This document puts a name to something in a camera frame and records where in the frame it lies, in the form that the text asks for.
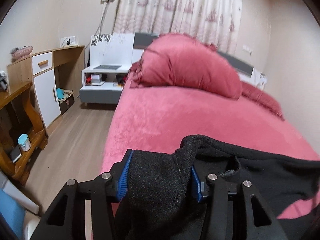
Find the black knitted garment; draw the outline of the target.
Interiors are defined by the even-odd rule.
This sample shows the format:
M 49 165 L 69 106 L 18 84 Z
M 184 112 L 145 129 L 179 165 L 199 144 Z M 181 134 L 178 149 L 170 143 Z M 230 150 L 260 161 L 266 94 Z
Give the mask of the black knitted garment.
M 193 197 L 191 167 L 209 196 Z M 281 219 L 319 192 L 319 162 L 256 151 L 204 135 L 173 154 L 135 150 L 115 219 L 118 239 L 319 239 L 319 205 Z

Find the pink bed cover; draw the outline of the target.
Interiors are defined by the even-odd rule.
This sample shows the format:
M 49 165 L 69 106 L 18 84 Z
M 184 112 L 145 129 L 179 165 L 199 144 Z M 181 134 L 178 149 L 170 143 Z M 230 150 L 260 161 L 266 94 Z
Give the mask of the pink bed cover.
M 230 99 L 195 88 L 132 88 L 128 79 L 111 122 L 101 169 L 109 171 L 128 149 L 173 154 L 191 135 L 319 162 L 318 154 L 293 126 L 242 94 Z M 315 205 L 319 192 L 293 203 L 280 218 L 306 215 Z

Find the carved wooden chair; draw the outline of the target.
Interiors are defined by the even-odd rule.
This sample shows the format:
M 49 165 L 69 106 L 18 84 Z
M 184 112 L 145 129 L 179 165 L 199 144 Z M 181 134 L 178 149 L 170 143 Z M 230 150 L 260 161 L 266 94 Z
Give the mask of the carved wooden chair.
M 1 171 L 23 186 L 29 177 L 33 152 L 44 149 L 48 142 L 41 116 L 30 100 L 32 85 L 30 81 L 22 82 L 1 92 L 1 109 L 9 111 L 11 122 L 8 132 L 1 129 Z M 22 152 L 22 156 L 14 162 L 9 158 L 9 151 L 17 146 L 17 139 L 23 133 L 29 136 L 31 148 Z

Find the black storage box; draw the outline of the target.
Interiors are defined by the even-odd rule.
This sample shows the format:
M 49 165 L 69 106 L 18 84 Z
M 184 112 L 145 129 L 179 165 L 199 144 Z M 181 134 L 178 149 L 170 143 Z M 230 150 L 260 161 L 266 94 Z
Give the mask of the black storage box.
M 63 89 L 62 99 L 59 99 L 59 106 L 61 114 L 63 115 L 74 103 L 74 90 Z

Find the blue white mug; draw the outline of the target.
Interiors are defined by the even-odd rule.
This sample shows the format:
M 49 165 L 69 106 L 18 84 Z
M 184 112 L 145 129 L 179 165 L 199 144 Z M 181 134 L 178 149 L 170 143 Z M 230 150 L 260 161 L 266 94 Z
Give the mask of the blue white mug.
M 21 151 L 27 152 L 31 148 L 31 142 L 27 134 L 22 134 L 19 136 L 17 140 L 18 146 L 20 147 Z

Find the teal object in cabinet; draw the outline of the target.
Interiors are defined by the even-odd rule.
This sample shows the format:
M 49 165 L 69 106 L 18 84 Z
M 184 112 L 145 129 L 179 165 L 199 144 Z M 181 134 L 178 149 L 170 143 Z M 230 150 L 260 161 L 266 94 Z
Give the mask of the teal object in cabinet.
M 64 98 L 64 91 L 63 91 L 63 89 L 57 88 L 57 89 L 56 89 L 56 92 L 57 92 L 57 98 L 58 98 L 59 100 L 62 100 L 62 99 Z

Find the flat pink pillow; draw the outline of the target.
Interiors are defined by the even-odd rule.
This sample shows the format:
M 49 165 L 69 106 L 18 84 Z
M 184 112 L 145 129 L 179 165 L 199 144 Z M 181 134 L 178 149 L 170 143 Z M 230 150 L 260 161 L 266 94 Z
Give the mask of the flat pink pillow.
M 246 83 L 244 81 L 242 81 L 241 83 L 242 96 L 259 104 L 261 107 L 264 107 L 265 109 L 276 115 L 280 120 L 285 120 L 280 103 L 275 98 L 249 83 Z

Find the blue cushion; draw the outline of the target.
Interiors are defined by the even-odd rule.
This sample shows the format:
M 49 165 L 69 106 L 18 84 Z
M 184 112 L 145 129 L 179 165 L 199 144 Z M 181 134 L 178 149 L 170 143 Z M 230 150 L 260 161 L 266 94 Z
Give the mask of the blue cushion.
M 18 239 L 24 239 L 25 209 L 1 189 L 1 214 Z

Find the wooden white cabinet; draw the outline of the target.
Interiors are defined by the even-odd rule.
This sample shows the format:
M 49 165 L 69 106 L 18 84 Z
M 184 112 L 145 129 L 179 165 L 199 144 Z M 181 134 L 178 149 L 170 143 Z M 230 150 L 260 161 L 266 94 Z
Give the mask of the wooden white cabinet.
M 6 67 L 8 84 L 31 81 L 35 101 L 44 126 L 49 127 L 61 116 L 58 88 L 72 90 L 79 96 L 81 72 L 85 66 L 85 47 L 71 46 L 26 56 Z

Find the white grey nightstand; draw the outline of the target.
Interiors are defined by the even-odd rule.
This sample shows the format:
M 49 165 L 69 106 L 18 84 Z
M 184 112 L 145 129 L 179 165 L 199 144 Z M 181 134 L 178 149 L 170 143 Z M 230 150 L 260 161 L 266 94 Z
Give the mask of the white grey nightstand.
M 123 91 L 123 79 L 132 64 L 134 34 L 91 36 L 89 64 L 82 70 L 82 103 L 116 105 Z

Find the large pink pillow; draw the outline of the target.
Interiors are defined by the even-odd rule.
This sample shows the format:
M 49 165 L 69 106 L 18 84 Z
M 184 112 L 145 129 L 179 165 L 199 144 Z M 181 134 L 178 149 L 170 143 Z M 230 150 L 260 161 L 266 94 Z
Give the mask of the large pink pillow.
M 164 34 L 130 69 L 131 87 L 197 88 L 230 99 L 242 94 L 238 73 L 213 48 L 184 34 Z

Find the grey white headboard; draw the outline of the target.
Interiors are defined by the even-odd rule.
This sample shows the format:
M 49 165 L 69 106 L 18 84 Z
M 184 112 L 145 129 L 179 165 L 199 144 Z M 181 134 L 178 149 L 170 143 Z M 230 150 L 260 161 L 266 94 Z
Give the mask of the grey white headboard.
M 135 33 L 131 60 L 132 63 L 139 61 L 144 49 L 146 49 L 153 42 L 153 40 L 157 39 L 158 37 L 159 35 L 157 34 Z M 249 63 L 245 63 L 244 61 L 232 55 L 223 53 L 219 50 L 217 53 L 226 59 L 233 68 L 235 68 L 241 81 L 249 83 L 260 90 L 264 89 L 267 83 L 267 77 L 263 72 L 260 72 Z

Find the pink basket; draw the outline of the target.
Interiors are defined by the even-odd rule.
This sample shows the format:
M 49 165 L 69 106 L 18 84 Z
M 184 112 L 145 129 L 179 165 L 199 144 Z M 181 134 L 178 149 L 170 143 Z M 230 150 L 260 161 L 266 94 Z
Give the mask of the pink basket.
M 33 46 L 16 47 L 10 51 L 13 60 L 19 60 L 25 58 L 31 54 L 33 51 Z

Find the patterned white curtain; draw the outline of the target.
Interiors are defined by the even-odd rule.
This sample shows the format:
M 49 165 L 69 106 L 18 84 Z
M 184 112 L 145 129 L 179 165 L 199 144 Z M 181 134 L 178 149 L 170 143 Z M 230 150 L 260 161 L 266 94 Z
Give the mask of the patterned white curtain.
M 236 51 L 243 0 L 119 0 L 115 33 L 181 33 Z

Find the wall power socket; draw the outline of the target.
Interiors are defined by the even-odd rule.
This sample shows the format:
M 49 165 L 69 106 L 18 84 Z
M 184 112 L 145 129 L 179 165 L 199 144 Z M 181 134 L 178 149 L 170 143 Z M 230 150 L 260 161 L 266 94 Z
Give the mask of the wall power socket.
M 68 36 L 60 38 L 60 47 L 74 46 L 77 45 L 75 36 Z

